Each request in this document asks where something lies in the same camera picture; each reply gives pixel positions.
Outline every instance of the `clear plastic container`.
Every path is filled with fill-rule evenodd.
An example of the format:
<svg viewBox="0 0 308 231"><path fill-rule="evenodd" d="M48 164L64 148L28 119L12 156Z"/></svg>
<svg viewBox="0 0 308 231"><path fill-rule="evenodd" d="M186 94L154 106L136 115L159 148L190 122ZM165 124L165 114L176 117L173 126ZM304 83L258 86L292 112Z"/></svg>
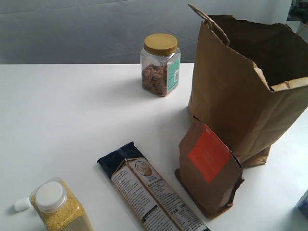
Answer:
<svg viewBox="0 0 308 231"><path fill-rule="evenodd" d="M29 199L48 231L93 231L83 206L60 178L41 185Z"/></svg>
<svg viewBox="0 0 308 231"><path fill-rule="evenodd" d="M166 96L179 84L180 49L169 34L145 38L140 54L142 87L156 95Z"/></svg>

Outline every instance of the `kraft paper pouch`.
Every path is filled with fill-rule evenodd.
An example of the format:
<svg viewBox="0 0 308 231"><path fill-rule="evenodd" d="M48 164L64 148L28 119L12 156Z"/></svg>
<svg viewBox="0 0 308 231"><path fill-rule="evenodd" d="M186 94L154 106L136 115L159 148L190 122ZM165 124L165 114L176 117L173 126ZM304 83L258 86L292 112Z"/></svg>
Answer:
<svg viewBox="0 0 308 231"><path fill-rule="evenodd" d="M189 110L243 167L266 163L270 146L308 106L308 44L286 25L208 16L201 23Z"/></svg>
<svg viewBox="0 0 308 231"><path fill-rule="evenodd" d="M147 231L210 231L128 143L98 163Z"/></svg>
<svg viewBox="0 0 308 231"><path fill-rule="evenodd" d="M214 218L230 208L243 182L243 169L228 147L194 117L179 148L176 176L201 212Z"/></svg>

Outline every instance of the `yellow lid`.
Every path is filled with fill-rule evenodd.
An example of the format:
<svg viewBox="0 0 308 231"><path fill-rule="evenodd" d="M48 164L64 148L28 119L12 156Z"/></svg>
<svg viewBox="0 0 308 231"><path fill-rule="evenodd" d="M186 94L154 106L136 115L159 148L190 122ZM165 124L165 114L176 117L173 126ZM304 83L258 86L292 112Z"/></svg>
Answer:
<svg viewBox="0 0 308 231"><path fill-rule="evenodd" d="M144 40L144 49L155 55L167 56L174 53L177 48L177 38L169 34L152 34Z"/></svg>

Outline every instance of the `gray wall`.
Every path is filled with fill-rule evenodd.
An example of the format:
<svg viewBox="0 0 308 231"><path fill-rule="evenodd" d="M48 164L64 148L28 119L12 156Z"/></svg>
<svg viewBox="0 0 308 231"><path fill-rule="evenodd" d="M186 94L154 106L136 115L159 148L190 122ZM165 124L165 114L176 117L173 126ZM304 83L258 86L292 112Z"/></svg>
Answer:
<svg viewBox="0 0 308 231"><path fill-rule="evenodd" d="M144 38L175 35L193 62L207 14L285 23L292 0L1 0L0 64L138 63Z"/></svg>

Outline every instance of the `jar label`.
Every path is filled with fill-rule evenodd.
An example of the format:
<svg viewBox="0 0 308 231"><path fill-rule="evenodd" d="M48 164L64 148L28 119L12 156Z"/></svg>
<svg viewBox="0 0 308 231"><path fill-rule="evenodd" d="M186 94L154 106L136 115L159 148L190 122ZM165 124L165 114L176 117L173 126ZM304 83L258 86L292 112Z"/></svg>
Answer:
<svg viewBox="0 0 308 231"><path fill-rule="evenodd" d="M173 90L179 83L180 59L168 65L167 92Z"/></svg>

